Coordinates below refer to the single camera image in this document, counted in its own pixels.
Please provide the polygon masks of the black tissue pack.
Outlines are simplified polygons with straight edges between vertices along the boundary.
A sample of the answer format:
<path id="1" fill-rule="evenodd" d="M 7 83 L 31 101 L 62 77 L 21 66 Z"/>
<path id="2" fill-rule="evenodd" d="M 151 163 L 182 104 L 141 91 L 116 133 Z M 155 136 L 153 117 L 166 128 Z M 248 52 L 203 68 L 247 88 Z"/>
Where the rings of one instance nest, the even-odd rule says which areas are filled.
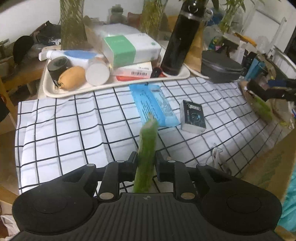
<path id="1" fill-rule="evenodd" d="M 181 129 L 201 135 L 206 130 L 203 108 L 200 104 L 183 100 L 180 104 Z"/>

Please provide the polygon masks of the blue wipes packet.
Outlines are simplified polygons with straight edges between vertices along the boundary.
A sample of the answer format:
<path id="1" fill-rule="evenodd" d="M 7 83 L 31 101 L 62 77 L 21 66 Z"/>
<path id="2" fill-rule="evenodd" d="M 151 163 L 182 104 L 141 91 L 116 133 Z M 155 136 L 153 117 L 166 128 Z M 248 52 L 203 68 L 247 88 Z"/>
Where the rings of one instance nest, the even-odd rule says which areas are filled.
<path id="1" fill-rule="evenodd" d="M 155 84 L 132 84 L 129 86 L 142 124 L 152 115 L 160 127 L 180 124 L 161 88 Z"/>

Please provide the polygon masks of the brown cardboard box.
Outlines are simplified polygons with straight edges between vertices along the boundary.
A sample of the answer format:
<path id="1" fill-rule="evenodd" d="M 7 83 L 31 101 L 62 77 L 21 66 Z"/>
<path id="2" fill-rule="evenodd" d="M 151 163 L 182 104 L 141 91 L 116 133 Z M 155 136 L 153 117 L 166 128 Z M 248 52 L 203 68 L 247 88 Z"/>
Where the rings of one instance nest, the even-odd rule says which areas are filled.
<path id="1" fill-rule="evenodd" d="M 295 130 L 292 130 L 272 149 L 252 162 L 242 180 L 271 192 L 283 203 L 294 169 Z"/>

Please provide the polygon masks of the black sponge block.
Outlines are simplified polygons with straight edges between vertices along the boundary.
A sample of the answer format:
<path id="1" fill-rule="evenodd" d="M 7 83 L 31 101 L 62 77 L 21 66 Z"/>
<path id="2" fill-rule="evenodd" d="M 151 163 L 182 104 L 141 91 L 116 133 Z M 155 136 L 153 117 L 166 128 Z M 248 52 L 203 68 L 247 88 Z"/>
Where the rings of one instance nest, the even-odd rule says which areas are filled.
<path id="1" fill-rule="evenodd" d="M 266 90 L 264 90 L 255 80 L 251 79 L 248 81 L 247 89 L 253 92 L 254 94 L 256 94 L 263 101 L 268 100 L 268 95 L 266 93 Z"/>

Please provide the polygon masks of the grey zip case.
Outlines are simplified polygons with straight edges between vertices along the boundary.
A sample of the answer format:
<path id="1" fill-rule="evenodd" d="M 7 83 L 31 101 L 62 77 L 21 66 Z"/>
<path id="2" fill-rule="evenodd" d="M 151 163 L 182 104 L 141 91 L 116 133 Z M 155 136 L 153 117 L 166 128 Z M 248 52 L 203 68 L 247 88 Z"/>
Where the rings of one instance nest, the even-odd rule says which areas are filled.
<path id="1" fill-rule="evenodd" d="M 214 51 L 202 52 L 201 74 L 213 83 L 229 83 L 238 80 L 243 73 L 241 64 L 224 54 Z"/>

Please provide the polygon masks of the black white checkered cloth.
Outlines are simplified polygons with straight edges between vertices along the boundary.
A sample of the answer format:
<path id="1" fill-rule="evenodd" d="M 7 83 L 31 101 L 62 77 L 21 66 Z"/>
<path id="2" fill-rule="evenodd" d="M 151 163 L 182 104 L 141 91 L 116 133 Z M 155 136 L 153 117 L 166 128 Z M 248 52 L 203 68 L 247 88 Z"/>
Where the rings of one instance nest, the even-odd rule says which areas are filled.
<path id="1" fill-rule="evenodd" d="M 192 77 L 160 82 L 159 87 L 176 116 L 187 100 L 202 106 L 206 122 L 201 135 L 180 126 L 159 128 L 157 150 L 165 158 L 193 167 L 211 164 L 216 150 L 239 177 L 286 135 L 280 125 L 267 124 L 253 112 L 237 83 L 211 84 Z M 138 149 L 141 128 L 128 87 L 20 102 L 15 139 L 19 192 L 86 164 L 103 167 L 126 160 Z"/>

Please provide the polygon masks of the black thermos bottle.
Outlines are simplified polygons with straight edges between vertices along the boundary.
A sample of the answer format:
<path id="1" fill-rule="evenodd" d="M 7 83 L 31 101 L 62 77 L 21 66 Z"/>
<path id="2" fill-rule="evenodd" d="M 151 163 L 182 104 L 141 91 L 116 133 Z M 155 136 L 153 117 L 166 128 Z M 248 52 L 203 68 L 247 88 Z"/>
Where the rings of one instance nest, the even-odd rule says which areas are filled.
<path id="1" fill-rule="evenodd" d="M 207 1 L 184 1 L 167 45 L 161 69 L 177 76 L 189 52 L 206 10 Z"/>

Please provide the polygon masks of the white cylinder container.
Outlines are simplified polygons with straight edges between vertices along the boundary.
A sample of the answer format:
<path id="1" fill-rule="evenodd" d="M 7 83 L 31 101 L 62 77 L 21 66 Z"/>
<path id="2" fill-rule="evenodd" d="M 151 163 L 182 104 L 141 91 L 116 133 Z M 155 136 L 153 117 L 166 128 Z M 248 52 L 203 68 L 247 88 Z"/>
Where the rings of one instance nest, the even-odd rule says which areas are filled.
<path id="1" fill-rule="evenodd" d="M 110 77 L 110 68 L 103 59 L 95 57 L 88 61 L 85 70 L 86 81 L 93 86 L 100 86 L 107 82 Z"/>

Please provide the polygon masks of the beige egg shaped sponge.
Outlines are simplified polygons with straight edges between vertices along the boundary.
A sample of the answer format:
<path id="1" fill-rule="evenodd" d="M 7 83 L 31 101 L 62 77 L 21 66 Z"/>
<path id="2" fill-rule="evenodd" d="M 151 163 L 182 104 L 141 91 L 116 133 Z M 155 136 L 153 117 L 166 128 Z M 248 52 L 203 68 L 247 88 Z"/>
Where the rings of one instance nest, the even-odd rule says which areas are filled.
<path id="1" fill-rule="evenodd" d="M 85 82 L 85 69 L 80 66 L 74 66 L 67 69 L 58 79 L 59 88 L 64 90 L 77 89 Z"/>

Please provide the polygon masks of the white red flat box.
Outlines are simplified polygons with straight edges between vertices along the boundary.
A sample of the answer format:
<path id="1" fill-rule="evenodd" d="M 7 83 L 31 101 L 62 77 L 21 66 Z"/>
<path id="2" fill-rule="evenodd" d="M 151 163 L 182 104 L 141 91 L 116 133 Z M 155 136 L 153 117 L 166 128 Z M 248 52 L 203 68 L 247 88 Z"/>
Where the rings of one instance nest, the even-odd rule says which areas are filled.
<path id="1" fill-rule="evenodd" d="M 112 76 L 150 78 L 152 74 L 151 62 L 133 64 L 119 68 L 111 68 Z"/>

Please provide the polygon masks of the white serving tray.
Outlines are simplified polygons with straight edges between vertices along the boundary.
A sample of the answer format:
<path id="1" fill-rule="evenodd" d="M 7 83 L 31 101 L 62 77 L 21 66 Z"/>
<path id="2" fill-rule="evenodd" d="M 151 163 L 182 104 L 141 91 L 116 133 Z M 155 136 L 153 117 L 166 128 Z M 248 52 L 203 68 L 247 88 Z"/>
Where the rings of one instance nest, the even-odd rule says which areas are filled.
<path id="1" fill-rule="evenodd" d="M 51 60 L 46 61 L 46 66 L 44 67 L 43 74 L 41 76 L 40 80 L 40 89 L 38 92 L 38 98 L 41 97 L 41 91 L 43 91 L 44 96 L 51 97 L 51 98 L 64 98 L 76 94 L 82 94 L 82 93 L 87 93 L 91 91 L 96 91 L 96 90 L 103 90 L 103 89 L 108 89 L 112 87 L 121 87 L 121 86 L 126 86 L 129 84 L 138 84 L 138 83 L 150 83 L 150 82 L 160 82 L 160 81 L 173 81 L 173 80 L 183 80 L 187 79 L 190 76 L 190 71 L 187 68 L 187 66 L 184 64 L 177 76 L 171 76 L 167 75 L 164 77 L 158 77 L 158 78 L 149 78 L 149 79 L 138 79 L 138 80 L 126 80 L 126 81 L 119 81 L 116 77 L 109 77 L 107 82 L 103 85 L 100 86 L 92 86 L 89 83 L 83 84 L 81 87 L 79 87 L 76 90 L 62 90 L 59 89 L 58 87 L 55 87 L 53 84 L 52 78 L 48 72 L 47 65 L 51 62 Z"/>

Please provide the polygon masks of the white blue spray bottle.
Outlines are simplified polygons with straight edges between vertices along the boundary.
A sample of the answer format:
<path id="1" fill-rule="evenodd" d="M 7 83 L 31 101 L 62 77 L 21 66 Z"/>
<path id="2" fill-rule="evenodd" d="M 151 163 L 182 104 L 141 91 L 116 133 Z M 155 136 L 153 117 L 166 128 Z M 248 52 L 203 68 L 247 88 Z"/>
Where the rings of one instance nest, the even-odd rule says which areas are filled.
<path id="1" fill-rule="evenodd" d="M 54 60 L 58 57 L 68 58 L 72 66 L 87 68 L 90 59 L 95 57 L 104 58 L 104 55 L 83 50 L 48 50 L 39 53 L 40 61 L 47 59 Z"/>

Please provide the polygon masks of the green white tissue box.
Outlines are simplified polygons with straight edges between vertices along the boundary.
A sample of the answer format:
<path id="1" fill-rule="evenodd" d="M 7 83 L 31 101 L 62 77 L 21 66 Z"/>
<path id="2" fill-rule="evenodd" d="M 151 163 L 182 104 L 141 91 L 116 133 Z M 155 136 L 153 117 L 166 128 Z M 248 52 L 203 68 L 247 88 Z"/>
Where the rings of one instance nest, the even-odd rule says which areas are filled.
<path id="1" fill-rule="evenodd" d="M 102 53 L 113 68 L 157 60 L 161 49 L 144 33 L 105 37 L 102 43 Z"/>

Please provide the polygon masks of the glass vase with bamboo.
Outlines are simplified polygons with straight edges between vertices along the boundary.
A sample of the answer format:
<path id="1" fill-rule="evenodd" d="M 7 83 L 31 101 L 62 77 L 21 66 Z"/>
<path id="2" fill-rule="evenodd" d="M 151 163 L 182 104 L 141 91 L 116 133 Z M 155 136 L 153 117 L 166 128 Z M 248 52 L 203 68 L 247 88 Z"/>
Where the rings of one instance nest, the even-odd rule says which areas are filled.
<path id="1" fill-rule="evenodd" d="M 84 50 L 86 48 L 83 11 L 84 0 L 60 0 L 62 50 Z"/>

